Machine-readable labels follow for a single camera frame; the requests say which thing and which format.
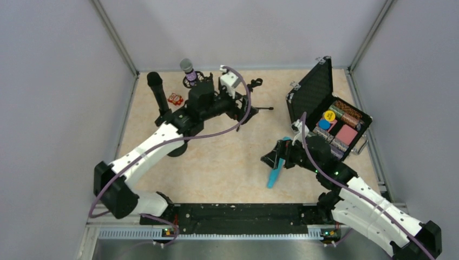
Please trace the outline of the teal microphone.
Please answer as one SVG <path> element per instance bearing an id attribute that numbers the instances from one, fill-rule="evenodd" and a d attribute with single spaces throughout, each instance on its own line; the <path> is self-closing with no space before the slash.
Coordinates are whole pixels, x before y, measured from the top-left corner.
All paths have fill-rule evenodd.
<path id="1" fill-rule="evenodd" d="M 285 137 L 282 138 L 282 140 L 278 140 L 278 141 L 287 141 L 287 140 L 291 140 L 291 138 L 285 136 Z M 268 177 L 268 182 L 267 182 L 267 188 L 268 189 L 273 188 L 274 184 L 278 180 L 278 177 L 280 175 L 280 171 L 281 171 L 281 168 L 283 166 L 284 161 L 285 161 L 284 159 L 281 159 L 280 163 L 278 165 L 278 168 L 277 169 L 271 169 L 270 175 Z"/>

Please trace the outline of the small black tripod stand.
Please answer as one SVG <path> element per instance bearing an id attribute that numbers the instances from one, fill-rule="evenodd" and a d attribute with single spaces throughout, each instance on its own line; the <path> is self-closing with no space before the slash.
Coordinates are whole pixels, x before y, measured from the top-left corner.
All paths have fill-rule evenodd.
<path id="1" fill-rule="evenodd" d="M 247 95 L 248 98 L 248 105 L 247 107 L 253 106 L 258 108 L 259 110 L 264 109 L 264 110 L 274 110 L 273 106 L 268 106 L 268 105 L 260 105 L 259 101 L 263 101 L 263 96 L 262 97 L 257 97 L 257 94 L 253 93 L 254 89 L 257 87 L 260 87 L 263 85 L 263 79 L 262 78 L 257 78 L 257 79 L 252 79 L 250 83 L 247 83 L 247 89 L 249 92 L 241 93 L 242 95 Z M 240 130 L 242 124 L 238 120 L 236 120 L 239 125 L 237 125 L 237 128 L 235 129 L 237 132 Z"/>

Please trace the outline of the shock mount tripod stand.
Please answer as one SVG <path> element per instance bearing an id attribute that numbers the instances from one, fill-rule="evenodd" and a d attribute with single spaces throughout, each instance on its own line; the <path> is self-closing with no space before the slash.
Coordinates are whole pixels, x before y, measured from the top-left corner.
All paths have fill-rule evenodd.
<path id="1" fill-rule="evenodd" d="M 215 92 L 212 72 L 210 72 L 207 76 L 201 71 L 186 73 L 182 80 L 182 84 L 188 89 L 198 87 L 199 90 L 205 90 L 209 93 Z"/>

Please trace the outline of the purple glitter microphone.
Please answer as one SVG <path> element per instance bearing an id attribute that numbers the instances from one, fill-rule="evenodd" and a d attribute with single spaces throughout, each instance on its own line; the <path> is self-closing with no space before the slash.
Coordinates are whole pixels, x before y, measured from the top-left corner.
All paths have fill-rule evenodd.
<path id="1" fill-rule="evenodd" d="M 191 60 L 188 58 L 181 60 L 180 68 L 185 73 L 185 77 L 182 81 L 183 85 L 186 88 L 192 88 L 198 81 L 198 74 L 194 70 Z"/>

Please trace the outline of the round base microphone stand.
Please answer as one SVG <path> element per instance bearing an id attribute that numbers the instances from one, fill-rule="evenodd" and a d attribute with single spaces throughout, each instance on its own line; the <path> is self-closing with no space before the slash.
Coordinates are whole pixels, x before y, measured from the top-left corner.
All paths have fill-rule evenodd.
<path id="1" fill-rule="evenodd" d="M 155 120 L 155 125 L 158 127 L 154 133 L 158 137 L 158 148 L 163 152 L 167 152 L 169 157 L 179 157 L 183 155 L 188 148 L 188 143 L 184 139 L 188 136 L 190 118 L 186 115 L 185 110 L 178 109 L 172 112 L 170 109 L 162 111 Z"/>

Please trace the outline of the black microphone orange end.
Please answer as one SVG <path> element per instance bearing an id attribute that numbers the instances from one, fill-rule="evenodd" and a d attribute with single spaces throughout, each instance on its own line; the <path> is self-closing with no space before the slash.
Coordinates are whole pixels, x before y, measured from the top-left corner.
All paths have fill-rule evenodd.
<path id="1" fill-rule="evenodd" d="M 171 109 L 168 105 L 168 101 L 166 99 L 166 95 L 163 89 L 163 80 L 159 73 L 152 71 L 147 74 L 147 85 L 151 89 L 154 94 L 156 103 L 158 104 L 160 117 L 164 117 L 165 115 L 171 112 Z"/>

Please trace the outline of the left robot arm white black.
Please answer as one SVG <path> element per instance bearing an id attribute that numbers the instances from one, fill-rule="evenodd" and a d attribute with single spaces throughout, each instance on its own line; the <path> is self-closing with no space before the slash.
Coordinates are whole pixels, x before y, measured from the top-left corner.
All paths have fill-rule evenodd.
<path id="1" fill-rule="evenodd" d="M 205 110 L 192 108 L 191 100 L 188 100 L 184 107 L 174 113 L 166 112 L 160 116 L 162 123 L 158 130 L 138 147 L 110 164 L 102 161 L 95 166 L 95 201 L 101 202 L 116 219 L 131 213 L 161 216 L 170 205 L 166 196 L 160 192 L 141 195 L 134 191 L 136 183 L 163 157 L 182 155 L 188 141 L 223 135 L 248 121 L 256 112 L 256 108 L 251 105 L 251 92 L 262 83 L 262 79 L 252 80 L 250 84 L 244 85 L 245 95 L 235 93 L 231 96 L 228 90 L 234 89 L 235 85 L 226 85 L 220 81 L 219 94 L 212 94 Z M 227 114 L 237 124 L 217 133 L 199 134 L 206 120 L 221 114 Z"/>

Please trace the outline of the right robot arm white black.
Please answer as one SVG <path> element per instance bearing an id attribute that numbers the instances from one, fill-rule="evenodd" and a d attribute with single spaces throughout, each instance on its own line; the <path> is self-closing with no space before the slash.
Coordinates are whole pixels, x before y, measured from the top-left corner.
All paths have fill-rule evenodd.
<path id="1" fill-rule="evenodd" d="M 351 167 L 338 160 L 318 136 L 278 140 L 260 160 L 271 169 L 299 166 L 314 171 L 328 190 L 318 200 L 325 220 L 347 225 L 383 249 L 392 259 L 437 259 L 442 231 L 432 220 L 421 222 L 373 190 Z"/>

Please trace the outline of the blue round chip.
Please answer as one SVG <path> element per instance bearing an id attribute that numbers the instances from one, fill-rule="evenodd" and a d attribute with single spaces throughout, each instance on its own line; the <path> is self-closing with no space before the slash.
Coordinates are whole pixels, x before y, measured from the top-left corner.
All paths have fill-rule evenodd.
<path id="1" fill-rule="evenodd" d="M 328 130 L 330 127 L 331 127 L 331 123 L 327 120 L 320 120 L 318 122 L 318 126 L 321 128 L 321 129 L 324 129 L 324 130 Z"/>

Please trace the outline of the red owl toy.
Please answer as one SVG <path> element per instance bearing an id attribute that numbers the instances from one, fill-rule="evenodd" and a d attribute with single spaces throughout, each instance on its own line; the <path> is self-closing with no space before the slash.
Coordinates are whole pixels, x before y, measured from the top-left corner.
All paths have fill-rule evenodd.
<path id="1" fill-rule="evenodd" d="M 176 93 L 171 93 L 167 101 L 175 106 L 180 106 L 184 102 L 184 99 L 181 95 Z"/>

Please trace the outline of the yellow round chip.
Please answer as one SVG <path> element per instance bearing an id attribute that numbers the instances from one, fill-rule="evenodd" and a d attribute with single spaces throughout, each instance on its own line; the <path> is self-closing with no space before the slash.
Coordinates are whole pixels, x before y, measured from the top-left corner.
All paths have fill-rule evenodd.
<path id="1" fill-rule="evenodd" d="M 336 119 L 336 113 L 332 110 L 327 110 L 323 114 L 323 119 L 328 122 L 333 122 Z"/>

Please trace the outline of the pink card box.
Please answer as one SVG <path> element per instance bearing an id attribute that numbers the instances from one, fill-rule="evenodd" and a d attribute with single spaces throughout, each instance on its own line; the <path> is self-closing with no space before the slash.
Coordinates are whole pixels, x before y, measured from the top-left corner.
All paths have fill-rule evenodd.
<path id="1" fill-rule="evenodd" d="M 343 125 L 335 137 L 344 144 L 350 145 L 357 134 L 358 132 L 354 128 L 350 127 L 349 125 Z"/>

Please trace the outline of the black foam lined case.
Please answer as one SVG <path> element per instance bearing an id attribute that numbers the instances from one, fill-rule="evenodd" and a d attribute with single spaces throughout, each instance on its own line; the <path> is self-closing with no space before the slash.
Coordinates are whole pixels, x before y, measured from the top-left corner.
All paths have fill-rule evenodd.
<path id="1" fill-rule="evenodd" d="M 330 56 L 317 58 L 317 64 L 299 82 L 291 82 L 291 91 L 286 96 L 286 104 L 291 124 L 300 120 L 306 114 L 306 128 L 308 134 L 315 128 L 316 122 L 322 117 L 324 111 L 336 100 L 343 100 L 333 90 L 332 60 Z M 349 153 L 361 154 L 368 145 L 366 131 L 372 123 L 372 117 L 363 112 L 366 126 Z"/>

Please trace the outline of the poker chip rolls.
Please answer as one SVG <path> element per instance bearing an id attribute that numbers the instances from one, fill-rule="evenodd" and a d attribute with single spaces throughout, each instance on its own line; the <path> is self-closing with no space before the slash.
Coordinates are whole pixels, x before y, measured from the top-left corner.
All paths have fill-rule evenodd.
<path id="1" fill-rule="evenodd" d="M 363 133 L 364 127 L 366 126 L 364 114 L 343 100 L 334 101 L 325 111 L 327 110 L 332 110 L 336 113 L 336 119 L 333 122 L 330 122 L 331 127 L 326 131 L 318 126 L 318 122 L 320 120 L 324 120 L 323 113 L 322 117 L 316 122 L 315 128 L 308 134 L 308 136 L 315 136 L 324 139 L 326 144 L 330 146 L 331 154 L 338 160 L 344 160 L 353 150 L 355 144 L 359 141 L 360 136 Z M 350 145 L 344 144 L 335 137 L 343 125 L 349 125 L 358 132 L 357 136 Z"/>

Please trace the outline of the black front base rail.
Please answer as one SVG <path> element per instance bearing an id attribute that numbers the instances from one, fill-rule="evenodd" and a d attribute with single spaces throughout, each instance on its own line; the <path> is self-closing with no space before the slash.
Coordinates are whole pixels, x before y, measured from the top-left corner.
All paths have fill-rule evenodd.
<path id="1" fill-rule="evenodd" d="M 162 218 L 184 235 L 306 234 L 309 225 L 325 224 L 315 204 L 303 203 L 183 203 L 170 206 Z"/>

